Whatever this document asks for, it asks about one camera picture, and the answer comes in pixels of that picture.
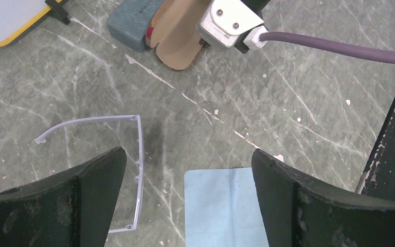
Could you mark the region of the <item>light blue cloth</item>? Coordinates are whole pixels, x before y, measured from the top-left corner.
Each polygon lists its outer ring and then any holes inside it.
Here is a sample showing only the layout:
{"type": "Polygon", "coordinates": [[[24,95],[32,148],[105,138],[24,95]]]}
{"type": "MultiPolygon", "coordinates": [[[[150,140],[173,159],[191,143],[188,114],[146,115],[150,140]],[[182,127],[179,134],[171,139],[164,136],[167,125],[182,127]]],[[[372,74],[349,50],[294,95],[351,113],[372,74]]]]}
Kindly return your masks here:
{"type": "Polygon", "coordinates": [[[268,246],[252,169],[184,174],[186,246],[268,246]]]}

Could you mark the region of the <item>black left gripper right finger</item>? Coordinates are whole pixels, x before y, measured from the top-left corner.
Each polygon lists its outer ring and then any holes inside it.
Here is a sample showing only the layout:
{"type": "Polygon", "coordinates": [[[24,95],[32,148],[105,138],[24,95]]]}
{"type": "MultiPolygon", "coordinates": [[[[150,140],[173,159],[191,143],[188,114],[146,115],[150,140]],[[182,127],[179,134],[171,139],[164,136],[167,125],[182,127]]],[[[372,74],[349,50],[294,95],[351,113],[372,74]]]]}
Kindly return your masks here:
{"type": "Polygon", "coordinates": [[[270,246],[395,246],[395,201],[335,187],[261,149],[251,165],[270,246]]]}

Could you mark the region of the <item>yellow framed whiteboard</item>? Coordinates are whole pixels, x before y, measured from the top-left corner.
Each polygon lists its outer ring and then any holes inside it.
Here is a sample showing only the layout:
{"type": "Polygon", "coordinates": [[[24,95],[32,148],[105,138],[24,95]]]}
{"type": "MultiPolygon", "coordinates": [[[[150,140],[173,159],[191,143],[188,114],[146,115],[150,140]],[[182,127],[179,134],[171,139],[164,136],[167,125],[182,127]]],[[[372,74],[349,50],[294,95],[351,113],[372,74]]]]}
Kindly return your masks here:
{"type": "Polygon", "coordinates": [[[48,14],[69,24],[65,1],[0,1],[0,47],[6,46],[48,14]]]}

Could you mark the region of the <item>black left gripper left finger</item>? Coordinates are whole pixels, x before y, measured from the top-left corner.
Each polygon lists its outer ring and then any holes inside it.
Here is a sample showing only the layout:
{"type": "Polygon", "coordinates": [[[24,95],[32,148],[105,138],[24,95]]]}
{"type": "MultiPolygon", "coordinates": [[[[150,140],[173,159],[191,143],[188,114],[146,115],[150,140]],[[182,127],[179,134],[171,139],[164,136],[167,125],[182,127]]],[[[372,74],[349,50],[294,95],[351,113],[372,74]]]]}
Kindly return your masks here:
{"type": "Polygon", "coordinates": [[[0,193],[0,246],[104,246],[99,227],[81,233],[80,174],[91,160],[0,193]]]}

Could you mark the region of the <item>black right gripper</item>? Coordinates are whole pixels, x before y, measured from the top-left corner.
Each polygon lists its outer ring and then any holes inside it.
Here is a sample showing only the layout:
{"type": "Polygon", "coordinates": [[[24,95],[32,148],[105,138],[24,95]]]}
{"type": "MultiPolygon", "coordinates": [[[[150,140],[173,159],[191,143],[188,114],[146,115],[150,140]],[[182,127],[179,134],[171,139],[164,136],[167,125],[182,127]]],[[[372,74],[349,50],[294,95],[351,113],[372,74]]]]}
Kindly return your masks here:
{"type": "Polygon", "coordinates": [[[242,2],[255,14],[262,15],[262,10],[271,0],[242,0],[242,2]]]}

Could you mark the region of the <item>white frame sunglasses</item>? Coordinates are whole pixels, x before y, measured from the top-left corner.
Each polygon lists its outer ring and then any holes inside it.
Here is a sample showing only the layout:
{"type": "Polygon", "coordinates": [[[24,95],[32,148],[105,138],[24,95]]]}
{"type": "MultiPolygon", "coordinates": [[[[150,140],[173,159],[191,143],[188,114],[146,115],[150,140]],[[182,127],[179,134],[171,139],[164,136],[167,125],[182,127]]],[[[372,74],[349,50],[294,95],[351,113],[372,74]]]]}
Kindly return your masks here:
{"type": "Polygon", "coordinates": [[[81,183],[81,233],[93,234],[96,227],[107,233],[120,233],[134,231],[137,228],[142,207],[143,192],[143,155],[144,143],[142,124],[139,115],[113,115],[81,118],[66,121],[51,127],[35,138],[35,142],[45,143],[49,134],[60,127],[86,122],[116,122],[133,121],[137,124],[138,155],[135,162],[138,166],[138,174],[134,180],[137,183],[136,203],[134,207],[133,221],[127,225],[115,229],[109,229],[122,180],[127,165],[127,154],[122,147],[116,147],[91,160],[84,171],[80,174],[81,183]]]}

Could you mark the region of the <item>plaid glasses case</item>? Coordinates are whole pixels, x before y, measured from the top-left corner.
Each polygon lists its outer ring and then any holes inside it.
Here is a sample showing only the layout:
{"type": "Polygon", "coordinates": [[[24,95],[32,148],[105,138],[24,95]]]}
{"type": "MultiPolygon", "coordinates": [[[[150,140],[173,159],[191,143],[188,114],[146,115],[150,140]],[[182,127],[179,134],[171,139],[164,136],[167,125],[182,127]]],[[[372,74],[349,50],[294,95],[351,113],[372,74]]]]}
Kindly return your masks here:
{"type": "Polygon", "coordinates": [[[204,46],[196,31],[210,1],[163,1],[146,31],[146,45],[172,70],[187,69],[204,46]]]}

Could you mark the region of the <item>blue glasses case green lining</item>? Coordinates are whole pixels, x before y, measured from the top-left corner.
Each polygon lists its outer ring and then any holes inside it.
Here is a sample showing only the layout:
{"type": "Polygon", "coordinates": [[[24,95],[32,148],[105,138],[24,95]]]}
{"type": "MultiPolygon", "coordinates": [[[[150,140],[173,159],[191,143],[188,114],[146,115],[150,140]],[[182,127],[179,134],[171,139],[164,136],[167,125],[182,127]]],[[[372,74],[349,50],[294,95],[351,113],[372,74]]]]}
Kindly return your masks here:
{"type": "Polygon", "coordinates": [[[123,1],[106,20],[111,36],[136,52],[148,50],[146,31],[162,0],[123,1]]]}

